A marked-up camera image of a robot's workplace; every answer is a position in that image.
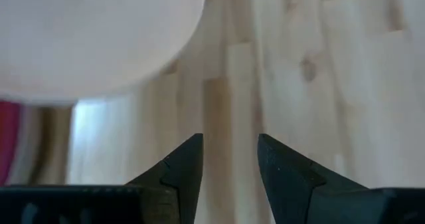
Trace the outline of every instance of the red object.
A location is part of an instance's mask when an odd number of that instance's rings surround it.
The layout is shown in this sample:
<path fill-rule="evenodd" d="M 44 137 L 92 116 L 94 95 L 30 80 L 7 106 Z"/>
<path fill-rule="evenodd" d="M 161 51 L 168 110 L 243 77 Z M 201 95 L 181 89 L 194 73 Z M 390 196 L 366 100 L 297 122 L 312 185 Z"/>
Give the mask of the red object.
<path fill-rule="evenodd" d="M 15 155 L 21 106 L 0 101 L 0 185 L 4 185 Z"/>

